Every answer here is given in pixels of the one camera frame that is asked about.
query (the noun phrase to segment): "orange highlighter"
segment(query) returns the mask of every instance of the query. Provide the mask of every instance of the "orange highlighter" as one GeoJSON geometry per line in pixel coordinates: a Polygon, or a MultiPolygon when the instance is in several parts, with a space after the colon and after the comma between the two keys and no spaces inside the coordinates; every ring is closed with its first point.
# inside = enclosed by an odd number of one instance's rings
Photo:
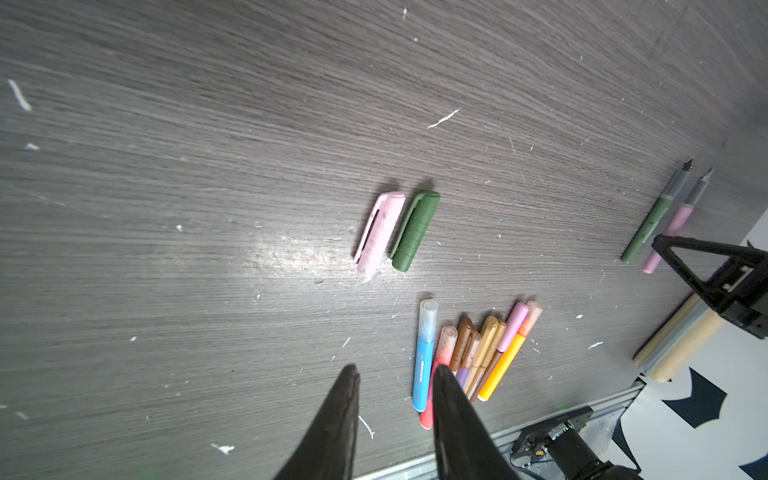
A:
{"type": "MultiPolygon", "coordinates": [[[[458,330],[454,326],[444,326],[440,331],[440,340],[437,343],[435,353],[435,365],[432,366],[432,375],[435,375],[438,365],[448,365],[451,362],[453,349],[456,347],[458,330]]],[[[432,427],[432,379],[429,380],[429,394],[427,395],[427,408],[419,416],[422,427],[429,430],[432,427]]]]}
{"type": "Polygon", "coordinates": [[[528,307],[528,316],[523,320],[520,329],[515,334],[515,338],[512,339],[512,342],[509,344],[509,348],[504,352],[504,355],[502,355],[498,364],[496,364],[496,368],[493,369],[493,372],[491,372],[491,375],[488,377],[488,381],[485,382],[485,385],[483,385],[478,394],[478,399],[482,402],[491,399],[491,395],[493,395],[493,392],[496,390],[498,383],[501,382],[502,377],[512,364],[512,360],[515,359],[515,356],[517,356],[520,351],[520,347],[523,346],[525,339],[528,338],[528,334],[531,332],[536,320],[538,320],[538,316],[541,315],[541,305],[538,303],[529,300],[526,303],[526,306],[528,307]]]}

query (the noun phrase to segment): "blue highlighter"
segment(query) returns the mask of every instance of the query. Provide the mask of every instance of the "blue highlighter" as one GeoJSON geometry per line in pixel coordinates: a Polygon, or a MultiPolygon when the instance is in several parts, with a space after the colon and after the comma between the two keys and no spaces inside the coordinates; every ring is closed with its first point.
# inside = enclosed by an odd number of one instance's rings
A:
{"type": "Polygon", "coordinates": [[[436,328],[437,302],[424,300],[419,306],[419,343],[416,347],[416,368],[413,373],[413,408],[417,412],[423,412],[427,408],[436,328]]]}

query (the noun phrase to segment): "red highlighter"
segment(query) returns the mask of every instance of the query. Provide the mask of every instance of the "red highlighter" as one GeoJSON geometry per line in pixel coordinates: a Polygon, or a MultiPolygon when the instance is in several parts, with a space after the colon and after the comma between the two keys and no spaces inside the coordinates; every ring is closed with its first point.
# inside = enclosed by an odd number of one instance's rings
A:
{"type": "MultiPolygon", "coordinates": [[[[448,365],[451,362],[453,349],[456,347],[458,339],[458,330],[454,326],[444,326],[440,331],[440,340],[437,344],[435,353],[435,364],[432,366],[432,375],[435,375],[438,365],[448,365]]],[[[429,394],[427,395],[427,408],[419,417],[422,427],[429,430],[432,428],[432,379],[429,380],[429,394]]]]}

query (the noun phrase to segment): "gray pen grip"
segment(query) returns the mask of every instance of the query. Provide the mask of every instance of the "gray pen grip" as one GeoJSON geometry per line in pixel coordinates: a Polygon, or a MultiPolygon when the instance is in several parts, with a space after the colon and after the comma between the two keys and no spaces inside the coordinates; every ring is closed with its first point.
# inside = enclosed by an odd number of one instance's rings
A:
{"type": "Polygon", "coordinates": [[[690,190],[690,193],[688,194],[688,198],[685,199],[685,203],[689,204],[691,206],[695,205],[697,201],[701,198],[701,194],[704,193],[704,190],[707,188],[707,185],[709,185],[709,182],[703,182],[698,181],[694,185],[694,188],[690,190]]]}
{"type": "Polygon", "coordinates": [[[664,189],[663,195],[676,197],[680,193],[680,190],[683,190],[683,185],[685,185],[685,182],[688,181],[689,177],[689,171],[679,170],[675,176],[672,177],[672,181],[667,185],[667,188],[664,189]]]}

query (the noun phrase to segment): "green pen cap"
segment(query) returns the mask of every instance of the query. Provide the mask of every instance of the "green pen cap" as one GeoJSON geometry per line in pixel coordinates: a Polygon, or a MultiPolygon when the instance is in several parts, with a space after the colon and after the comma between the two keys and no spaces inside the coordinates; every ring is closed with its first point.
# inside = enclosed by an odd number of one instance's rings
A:
{"type": "Polygon", "coordinates": [[[392,245],[392,252],[389,253],[392,266],[397,270],[407,272],[411,267],[413,257],[416,256],[424,234],[427,233],[429,222],[432,221],[439,202],[440,194],[432,190],[419,192],[413,199],[395,244],[392,245]]]}

